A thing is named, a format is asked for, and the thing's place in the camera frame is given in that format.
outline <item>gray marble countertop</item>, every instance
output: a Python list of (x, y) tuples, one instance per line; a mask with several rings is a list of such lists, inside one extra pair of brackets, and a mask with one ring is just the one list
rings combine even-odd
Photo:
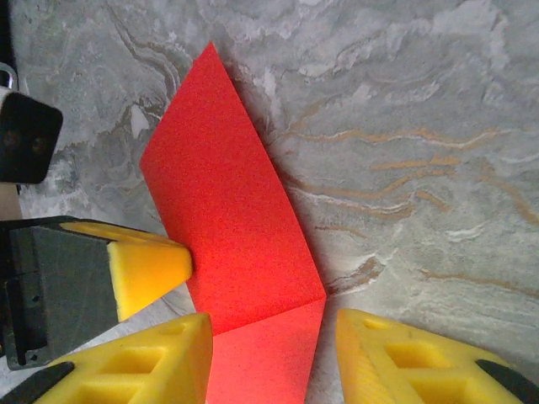
[[(344, 306), (539, 375), (536, 0), (12, 3), (22, 90), (65, 116), (26, 216), (163, 233), (138, 162), (212, 40), (330, 294), (307, 402), (343, 400)], [(190, 311), (181, 287), (98, 340)], [(2, 364), (0, 393), (28, 374)]]

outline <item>yellow foam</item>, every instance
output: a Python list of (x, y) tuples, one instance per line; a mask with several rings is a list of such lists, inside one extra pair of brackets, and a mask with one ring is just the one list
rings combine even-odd
[(120, 322), (182, 284), (192, 274), (189, 250), (166, 237), (84, 221), (63, 223), (61, 227), (111, 240), (107, 248)]
[(75, 370), (36, 404), (204, 404), (212, 356), (205, 313), (64, 356)]
[(465, 343), (352, 309), (335, 342), (346, 404), (520, 403), (475, 361), (508, 364)]

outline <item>square cutout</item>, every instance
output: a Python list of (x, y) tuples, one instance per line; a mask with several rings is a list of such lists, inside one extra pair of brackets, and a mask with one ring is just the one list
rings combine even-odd
[(422, 378), (409, 381), (425, 404), (494, 404), (495, 400), (473, 380), (456, 377)]
[(401, 369), (451, 367), (451, 362), (429, 343), (387, 343), (385, 348), (393, 363)]
[(126, 348), (117, 353), (101, 370), (102, 374), (148, 374), (164, 352), (160, 348)]
[(128, 404), (138, 385), (82, 385), (69, 402), (71, 404)]

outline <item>red paper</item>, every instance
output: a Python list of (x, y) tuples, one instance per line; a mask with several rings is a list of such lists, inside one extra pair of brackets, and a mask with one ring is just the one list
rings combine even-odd
[(304, 402), (324, 302), (214, 337), (208, 403)]
[[(141, 169), (168, 235), (193, 253), (195, 271), (188, 281), (189, 292), (196, 310), (210, 313), (215, 335), (325, 301), (285, 190), (213, 45), (195, 61), (168, 107), (144, 151)], [(303, 321), (309, 330), (312, 324), (318, 329), (321, 316), (313, 320), (309, 315)], [(272, 332), (288, 338), (289, 327), (275, 326)], [(248, 327), (241, 330), (233, 332), (245, 334), (237, 338), (246, 353), (274, 349), (271, 341), (248, 338)], [(316, 341), (314, 334), (306, 338)], [(295, 352), (304, 360), (301, 349), (287, 351)], [(214, 355), (220, 357), (219, 348)], [(231, 365), (219, 363), (212, 365), (216, 375), (244, 377)], [(284, 366), (279, 356), (273, 362), (243, 363), (260, 374), (266, 371), (263, 366)], [(303, 374), (308, 373), (311, 362), (303, 366)], [(289, 388), (296, 389), (298, 380), (286, 377)], [(225, 389), (224, 384), (224, 379), (214, 377), (209, 388), (230, 392), (242, 388)], [(260, 387), (255, 402), (283, 402), (283, 392), (270, 384), (267, 380), (265, 388)], [(302, 379), (301, 384), (304, 398), (307, 383)], [(251, 402), (234, 398), (236, 403)], [(222, 397), (222, 402), (228, 399), (232, 398)]]

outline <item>red origami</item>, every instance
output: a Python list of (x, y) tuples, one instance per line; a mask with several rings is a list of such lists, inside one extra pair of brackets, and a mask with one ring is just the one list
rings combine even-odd
[(305, 400), (326, 295), (286, 192), (216, 49), (195, 61), (141, 169), (211, 315), (210, 404)]

